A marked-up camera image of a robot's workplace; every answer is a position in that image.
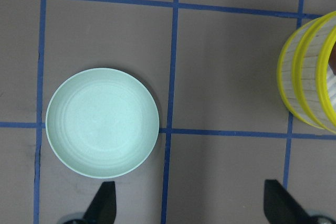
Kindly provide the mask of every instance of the plate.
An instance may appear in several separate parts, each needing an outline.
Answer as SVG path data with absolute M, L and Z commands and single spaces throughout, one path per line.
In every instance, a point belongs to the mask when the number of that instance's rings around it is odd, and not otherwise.
M 49 144 L 73 171 L 114 178 L 141 165 L 159 133 L 159 114 L 146 87 L 131 75 L 94 68 L 66 80 L 46 116 Z

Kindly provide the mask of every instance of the brown object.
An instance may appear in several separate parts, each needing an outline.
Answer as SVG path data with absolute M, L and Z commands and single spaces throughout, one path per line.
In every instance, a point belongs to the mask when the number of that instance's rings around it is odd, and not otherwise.
M 332 72 L 334 73 L 334 75 L 336 75 L 336 44 L 333 46 L 331 53 L 330 53 L 329 66 Z

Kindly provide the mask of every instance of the round plate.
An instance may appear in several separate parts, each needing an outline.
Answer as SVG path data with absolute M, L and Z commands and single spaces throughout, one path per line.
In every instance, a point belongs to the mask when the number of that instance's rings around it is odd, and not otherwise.
M 126 174 L 152 152 L 159 133 L 155 102 L 137 79 L 94 68 L 66 80 L 46 116 L 52 150 L 70 169 L 93 178 Z

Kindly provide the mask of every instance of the yellow rim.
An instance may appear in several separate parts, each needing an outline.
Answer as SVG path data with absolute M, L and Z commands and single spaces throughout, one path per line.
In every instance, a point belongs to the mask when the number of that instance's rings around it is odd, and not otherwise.
M 316 66 L 316 89 L 322 108 L 328 119 L 336 126 L 336 112 L 332 107 L 327 87 L 327 67 L 331 50 L 336 42 L 336 27 L 328 34 L 318 56 Z
M 316 32 L 334 15 L 336 12 L 329 13 L 321 18 L 319 18 L 311 27 L 308 28 L 308 30 L 305 32 L 303 37 L 301 38 L 297 49 L 295 50 L 294 57 L 293 57 L 293 64 L 292 64 L 292 83 L 295 95 L 302 106 L 305 113 L 318 125 L 323 127 L 324 129 L 333 132 L 331 129 L 327 128 L 323 123 L 321 123 L 318 118 L 313 114 L 311 111 L 307 101 L 306 97 L 303 92 L 303 86 L 302 86 L 302 64 L 304 55 L 307 52 L 307 49 L 309 47 L 310 42 L 314 38 Z
M 292 105 L 289 103 L 287 97 L 286 97 L 286 94 L 285 94 L 285 91 L 284 91 L 284 85 L 282 84 L 282 78 L 281 78 L 281 70 L 282 70 L 282 63 L 283 63 L 283 60 L 285 58 L 285 54 L 286 54 L 286 51 L 288 49 L 288 47 L 290 46 L 292 40 L 296 37 L 296 35 L 298 34 L 299 31 L 301 31 L 305 26 L 307 26 L 309 23 L 305 24 L 304 26 L 301 26 L 299 29 L 297 29 L 288 39 L 287 41 L 285 42 L 284 46 L 282 47 L 282 50 L 280 52 L 280 56 L 279 56 L 279 60 L 278 60 L 278 66 L 277 66 L 277 82 L 278 82 L 278 89 L 279 89 L 279 93 L 280 93 L 280 96 L 282 98 L 282 101 L 283 103 L 285 104 L 285 106 L 287 107 L 287 109 L 298 119 L 300 119 L 301 121 L 311 125 L 311 126 L 314 126 L 314 127 L 318 127 L 314 124 L 311 124 L 310 122 L 308 122 L 307 120 L 303 119 L 299 113 L 297 113 L 294 108 L 292 107 Z

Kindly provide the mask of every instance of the blue grid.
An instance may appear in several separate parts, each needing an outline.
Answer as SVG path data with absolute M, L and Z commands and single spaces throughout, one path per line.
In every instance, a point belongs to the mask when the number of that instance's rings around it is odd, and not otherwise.
M 174 129 L 173 124 L 173 107 L 174 107 L 174 87 L 175 87 L 175 65 L 176 65 L 176 46 L 177 46 L 177 29 L 178 29 L 178 11 L 179 9 L 193 10 L 212 10 L 226 13 L 240 13 L 263 15 L 273 17 L 285 17 L 297 19 L 297 28 L 301 26 L 303 19 L 315 19 L 320 17 L 316 14 L 303 13 L 304 0 L 299 0 L 298 11 L 293 12 L 277 12 L 269 10 L 233 8 L 224 6 L 211 6 L 199 4 L 180 3 L 179 0 L 173 2 L 149 1 L 149 0 L 83 0 L 107 3 L 121 3 L 132 5 L 158 6 L 173 9 L 172 18 L 172 43 L 171 43 L 171 64 L 170 64 L 170 82 L 169 82 L 169 98 L 167 109 L 166 128 L 160 128 L 160 133 L 166 134 L 166 146 L 164 157 L 164 173 L 163 173 L 163 190 L 162 190 L 162 213 L 161 224 L 166 223 L 167 195 L 169 181 L 169 165 L 170 165 L 170 148 L 172 134 L 191 134 L 191 135 L 212 135 L 212 136 L 249 136 L 249 137 L 270 137 L 286 139 L 286 154 L 284 164 L 283 185 L 288 185 L 290 151 L 292 138 L 309 138 L 316 140 L 336 140 L 336 135 L 314 135 L 292 133 L 293 115 L 288 114 L 287 133 L 271 133 L 271 132 L 250 132 L 250 131 L 216 131 L 216 130 L 195 130 L 195 129 Z M 45 23 L 46 23 L 46 4 L 47 0 L 40 0 L 40 21 L 39 21 L 39 58 L 37 65 L 37 101 L 36 101 L 36 122 L 0 122 L 0 127 L 36 129 L 36 152 L 35 152 L 35 178 L 34 178 L 34 224 L 39 223 L 39 187 L 40 187 L 40 147 L 42 141 L 42 130 L 45 123 L 42 121 L 42 105 L 43 105 L 43 75 L 44 75 L 44 46 L 45 46 Z

